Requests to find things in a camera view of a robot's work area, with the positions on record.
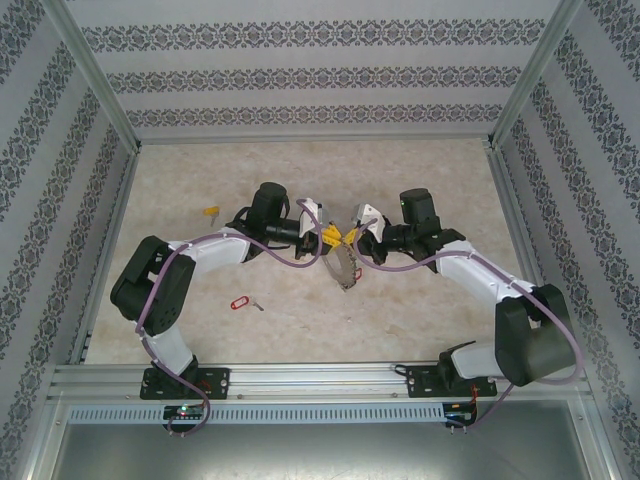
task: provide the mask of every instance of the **patterned wallpaper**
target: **patterned wallpaper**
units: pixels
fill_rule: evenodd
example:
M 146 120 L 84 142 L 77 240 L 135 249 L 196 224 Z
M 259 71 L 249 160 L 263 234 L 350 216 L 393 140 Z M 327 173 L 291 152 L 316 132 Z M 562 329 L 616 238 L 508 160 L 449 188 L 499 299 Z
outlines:
M 130 154 L 32 0 L 0 1 L 0 479 L 66 363 Z
M 138 136 L 488 134 L 557 0 L 68 2 Z
M 571 301 L 624 478 L 640 478 L 639 29 L 633 2 L 586 2 L 503 145 L 545 280 Z

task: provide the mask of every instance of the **red keychain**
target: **red keychain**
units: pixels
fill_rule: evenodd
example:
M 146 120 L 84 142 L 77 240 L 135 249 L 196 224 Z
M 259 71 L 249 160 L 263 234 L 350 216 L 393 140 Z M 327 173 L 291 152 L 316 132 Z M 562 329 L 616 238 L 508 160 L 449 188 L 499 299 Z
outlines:
M 237 310 L 244 307 L 245 305 L 249 305 L 249 297 L 243 295 L 242 297 L 236 298 L 233 302 L 231 302 L 231 310 Z

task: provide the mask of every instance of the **marble-pattern floor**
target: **marble-pattern floor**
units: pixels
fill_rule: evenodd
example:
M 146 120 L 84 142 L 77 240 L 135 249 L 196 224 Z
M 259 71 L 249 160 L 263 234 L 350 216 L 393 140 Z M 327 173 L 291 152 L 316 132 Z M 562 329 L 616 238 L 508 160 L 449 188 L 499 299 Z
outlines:
M 519 269 L 487 159 L 477 140 L 299 142 L 145 146 L 110 266 L 87 363 L 149 359 L 109 302 L 109 292 L 140 240 L 198 237 L 212 231 L 202 210 L 219 205 L 214 228 L 249 205 L 261 182 L 283 184 L 292 200 L 321 202 L 347 231 L 353 206 L 367 201 L 402 221 L 398 194 L 427 187 L 443 227 L 455 228 L 490 259 Z M 293 249 L 280 252 L 289 259 Z M 391 254 L 388 265 L 409 259 Z M 233 311 L 249 295 L 265 309 Z M 347 292 L 322 262 L 295 270 L 267 255 L 210 272 L 193 283 L 179 319 L 200 362 L 359 362 L 436 359 L 458 343 L 489 339 L 493 312 L 461 287 L 423 268 L 365 268 Z

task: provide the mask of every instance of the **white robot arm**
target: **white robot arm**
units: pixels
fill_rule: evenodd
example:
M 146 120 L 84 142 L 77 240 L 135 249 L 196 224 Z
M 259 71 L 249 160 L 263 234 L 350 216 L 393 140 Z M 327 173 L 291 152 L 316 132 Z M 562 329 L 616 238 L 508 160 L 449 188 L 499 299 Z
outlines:
M 316 220 L 321 221 L 321 204 L 311 199 L 302 203 Z M 250 239 L 265 246 L 270 241 L 295 245 L 296 258 L 315 253 L 318 248 L 321 252 L 326 250 L 308 213 L 303 211 L 299 220 L 287 219 L 288 213 L 289 201 L 284 187 L 264 183 L 256 192 L 251 207 L 243 208 L 214 238 L 193 244 L 163 242 L 154 236 L 145 238 L 114 285 L 111 302 L 126 319 L 137 322 L 154 287 L 150 275 L 158 275 L 169 256 L 182 248 L 160 282 L 140 334 L 158 362 L 175 375 L 185 379 L 192 377 L 190 372 L 197 369 L 197 360 L 176 323 L 192 279 L 255 258 L 263 250 Z
M 524 386 L 574 363 L 572 347 L 563 333 L 522 294 L 530 293 L 570 330 L 566 304 L 556 287 L 537 287 L 509 274 L 478 253 L 463 235 L 452 229 L 443 230 L 427 189 L 401 193 L 400 204 L 405 223 L 399 225 L 391 225 L 369 204 L 356 207 L 357 225 L 376 220 L 358 240 L 359 251 L 371 256 L 377 265 L 385 262 L 390 251 L 405 253 L 416 261 L 435 254 L 461 252 L 440 257 L 427 266 L 460 284 L 495 312 L 493 342 L 471 342 L 440 355 L 440 362 L 448 363 L 444 370 L 449 378 L 444 379 L 445 383 L 451 384 L 453 377 L 506 377 L 513 384 Z

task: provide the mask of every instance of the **black mounting plate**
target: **black mounting plate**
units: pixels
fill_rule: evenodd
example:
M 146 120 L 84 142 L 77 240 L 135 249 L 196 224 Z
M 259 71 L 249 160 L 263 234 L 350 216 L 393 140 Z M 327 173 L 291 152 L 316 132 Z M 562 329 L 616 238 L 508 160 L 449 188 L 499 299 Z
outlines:
M 230 375 L 231 370 L 228 368 L 198 367 L 196 381 L 193 384 L 205 392 L 210 400 L 226 400 L 229 392 Z M 157 368 L 147 368 L 142 376 L 140 398 L 142 400 L 201 399 L 200 395 L 191 389 L 185 395 L 173 383 L 167 382 L 167 375 Z
M 489 382 L 488 377 L 462 380 L 449 389 L 438 374 L 437 365 L 398 365 L 395 371 L 406 377 L 409 398 L 471 397 L 474 385 L 478 397 L 495 397 L 498 394 L 495 382 Z

